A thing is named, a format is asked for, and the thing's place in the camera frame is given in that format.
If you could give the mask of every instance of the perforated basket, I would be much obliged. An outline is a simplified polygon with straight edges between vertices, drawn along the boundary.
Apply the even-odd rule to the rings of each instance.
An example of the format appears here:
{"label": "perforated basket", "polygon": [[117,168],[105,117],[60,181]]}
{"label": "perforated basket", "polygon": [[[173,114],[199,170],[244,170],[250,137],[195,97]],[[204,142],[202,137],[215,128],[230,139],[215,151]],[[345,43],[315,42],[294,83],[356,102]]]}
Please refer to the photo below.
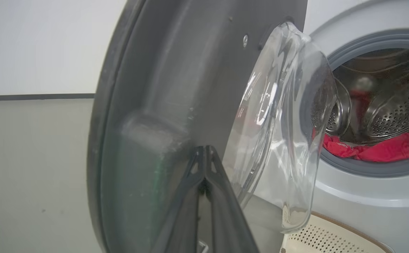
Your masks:
{"label": "perforated basket", "polygon": [[394,252],[352,227],[312,212],[304,229],[285,235],[281,253]]}

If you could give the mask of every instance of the white wall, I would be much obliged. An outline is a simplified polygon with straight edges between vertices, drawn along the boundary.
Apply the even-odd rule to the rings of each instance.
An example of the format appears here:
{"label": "white wall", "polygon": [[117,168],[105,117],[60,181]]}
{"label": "white wall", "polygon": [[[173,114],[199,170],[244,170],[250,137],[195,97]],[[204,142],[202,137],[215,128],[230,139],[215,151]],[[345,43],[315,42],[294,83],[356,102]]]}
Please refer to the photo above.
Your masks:
{"label": "white wall", "polygon": [[0,0],[0,95],[95,93],[124,0]]}
{"label": "white wall", "polygon": [[0,101],[0,253],[99,253],[87,205],[92,99]]}

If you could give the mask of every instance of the transparent glass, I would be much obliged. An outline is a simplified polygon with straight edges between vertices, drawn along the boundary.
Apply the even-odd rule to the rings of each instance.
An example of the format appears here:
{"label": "transparent glass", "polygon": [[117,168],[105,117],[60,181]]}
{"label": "transparent glass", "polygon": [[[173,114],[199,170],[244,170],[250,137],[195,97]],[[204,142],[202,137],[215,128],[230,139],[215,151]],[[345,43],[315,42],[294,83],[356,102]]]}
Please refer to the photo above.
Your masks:
{"label": "transparent glass", "polygon": [[248,80],[223,158],[250,227],[272,226],[279,217],[274,230],[290,233],[307,223],[335,99],[325,55],[292,23],[276,27]]}

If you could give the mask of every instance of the red garment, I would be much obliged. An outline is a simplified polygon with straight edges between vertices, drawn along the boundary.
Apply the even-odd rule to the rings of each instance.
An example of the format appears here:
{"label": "red garment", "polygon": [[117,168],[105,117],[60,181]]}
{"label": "red garment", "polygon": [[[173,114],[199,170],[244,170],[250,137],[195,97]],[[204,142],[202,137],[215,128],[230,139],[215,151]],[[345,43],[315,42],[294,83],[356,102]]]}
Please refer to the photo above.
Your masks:
{"label": "red garment", "polygon": [[370,162],[395,162],[409,158],[409,133],[382,141],[375,146],[350,147],[337,136],[325,135],[323,146],[338,157],[353,157]]}

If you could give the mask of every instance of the open washing machine door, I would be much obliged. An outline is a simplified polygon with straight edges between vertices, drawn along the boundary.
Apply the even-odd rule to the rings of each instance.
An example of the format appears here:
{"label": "open washing machine door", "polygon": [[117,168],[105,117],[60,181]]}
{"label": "open washing machine door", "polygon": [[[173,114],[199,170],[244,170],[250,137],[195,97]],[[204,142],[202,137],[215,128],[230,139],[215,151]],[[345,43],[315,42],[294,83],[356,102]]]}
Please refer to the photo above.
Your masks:
{"label": "open washing machine door", "polygon": [[[305,11],[305,0],[127,3],[90,125],[89,208],[104,252],[152,251],[191,151],[209,144],[242,205],[267,177],[282,187],[267,201],[287,208],[278,229],[306,224],[336,91],[299,32]],[[262,171],[272,160],[280,173]]]}

